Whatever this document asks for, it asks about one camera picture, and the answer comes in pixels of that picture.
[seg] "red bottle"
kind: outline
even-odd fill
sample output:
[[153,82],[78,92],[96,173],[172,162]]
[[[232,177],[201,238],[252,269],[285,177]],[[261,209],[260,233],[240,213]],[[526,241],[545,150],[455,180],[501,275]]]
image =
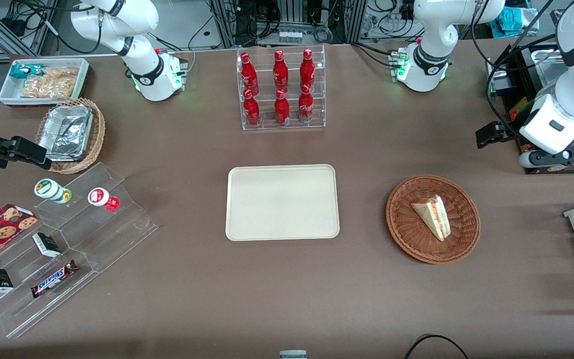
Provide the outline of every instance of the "red bottle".
[[289,90],[289,70],[285,64],[285,55],[282,50],[274,52],[274,83],[276,89],[285,91]]
[[289,126],[289,102],[285,99],[285,91],[276,90],[276,102],[274,103],[276,110],[276,123],[280,127]]
[[302,85],[301,94],[298,98],[298,119],[302,123],[311,122],[314,113],[314,96],[311,95],[309,85]]
[[243,91],[243,109],[245,109],[245,116],[248,118],[249,126],[260,126],[260,110],[258,109],[258,102],[254,99],[253,93],[250,89]]
[[302,64],[300,64],[300,88],[303,85],[309,85],[309,89],[314,88],[314,71],[316,65],[312,60],[314,52],[310,48],[306,48],[302,52]]
[[241,68],[241,76],[243,77],[243,84],[246,89],[251,90],[253,96],[258,95],[258,77],[256,75],[256,69],[249,61],[249,54],[243,52],[241,54],[241,61],[243,66]]

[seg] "wicker basket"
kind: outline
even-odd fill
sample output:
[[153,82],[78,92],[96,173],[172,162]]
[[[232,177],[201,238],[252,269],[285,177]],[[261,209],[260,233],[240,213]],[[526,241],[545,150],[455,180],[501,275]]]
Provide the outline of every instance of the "wicker basket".
[[[451,225],[451,235],[439,241],[411,206],[439,195]],[[417,176],[401,182],[387,201],[387,225],[394,240],[412,257],[426,263],[448,264],[464,259],[480,239],[480,215],[469,195],[457,184],[437,176]]]
[[[87,105],[94,110],[93,125],[90,132],[90,138],[88,140],[87,155],[79,162],[52,162],[50,166],[50,171],[61,173],[62,175],[72,175],[73,173],[81,172],[89,166],[93,165],[101,152],[101,147],[103,146],[103,136],[105,135],[105,120],[103,119],[103,114],[99,111],[99,107],[96,107],[94,102],[87,100],[86,98],[77,98],[77,100],[71,100],[64,102],[63,104],[57,105],[57,107],[66,107],[74,105]],[[39,143],[39,138],[43,133],[43,126],[46,123],[48,114],[43,116],[43,121],[39,125],[39,130],[37,135],[34,137],[34,142]]]

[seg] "bread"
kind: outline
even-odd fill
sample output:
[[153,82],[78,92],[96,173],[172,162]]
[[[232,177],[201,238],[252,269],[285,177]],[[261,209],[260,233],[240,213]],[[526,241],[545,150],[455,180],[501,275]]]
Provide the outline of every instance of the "bread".
[[439,241],[444,241],[451,234],[444,202],[439,195],[413,202],[411,205]]

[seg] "clear acrylic display stand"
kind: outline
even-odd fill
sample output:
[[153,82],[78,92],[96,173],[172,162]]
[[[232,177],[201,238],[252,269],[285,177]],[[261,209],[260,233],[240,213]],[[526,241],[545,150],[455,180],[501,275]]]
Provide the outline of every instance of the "clear acrylic display stand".
[[[121,186],[122,181],[99,162],[65,186],[73,193],[68,203],[41,202],[35,209],[43,223],[0,251],[0,268],[7,271],[14,285],[13,291],[0,293],[0,323],[8,338],[21,336],[158,228]],[[91,206],[87,194],[95,187],[118,197],[119,209],[108,212]],[[59,257],[39,253],[32,241],[37,232],[52,236],[61,249]],[[73,259],[77,271],[54,289],[32,297],[31,287]]]
[[[302,123],[298,120],[298,97],[300,97],[300,64],[302,63],[302,52],[305,48],[313,51],[313,61],[316,64],[314,87],[311,94],[314,98],[314,113],[311,122]],[[315,46],[294,46],[281,48],[285,53],[285,64],[289,69],[289,90],[287,91],[287,100],[289,101],[289,110],[291,112],[291,121],[289,126],[280,127],[276,124],[274,112],[274,102],[276,100],[276,85],[274,84],[274,53],[266,53],[264,48],[245,48],[238,50],[236,63],[236,74],[239,84],[239,102],[241,103],[241,120],[243,130],[285,130],[285,129],[313,129],[316,127],[325,127],[326,125],[326,88],[325,88],[325,47],[323,45]],[[243,108],[243,90],[245,86],[241,76],[241,54],[249,53],[251,63],[256,68],[258,76],[259,93],[256,96],[258,107],[260,109],[261,124],[259,127],[249,126]]]

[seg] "table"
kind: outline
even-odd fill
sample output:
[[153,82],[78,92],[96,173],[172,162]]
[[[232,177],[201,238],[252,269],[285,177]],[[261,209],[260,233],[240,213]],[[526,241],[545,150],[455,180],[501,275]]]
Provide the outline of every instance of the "table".
[[[482,41],[497,56],[507,40]],[[323,131],[244,133],[235,51],[201,52],[187,91],[144,100],[118,57],[87,57],[85,95],[102,109],[100,160],[161,227],[20,339],[0,330],[0,357],[401,358],[421,334],[453,338],[475,358],[574,353],[574,240],[562,216],[574,175],[527,176],[513,144],[477,150],[494,120],[483,61],[461,41],[431,93],[392,84],[349,45],[326,46]],[[0,108],[0,136],[34,138],[46,109]],[[237,166],[335,167],[335,239],[231,242],[227,175]],[[399,182],[449,178],[477,204],[481,239],[448,266],[406,255],[384,213]],[[46,172],[0,170],[0,206],[33,207]],[[72,176],[52,175],[67,183]],[[414,358],[458,358],[432,339]]]

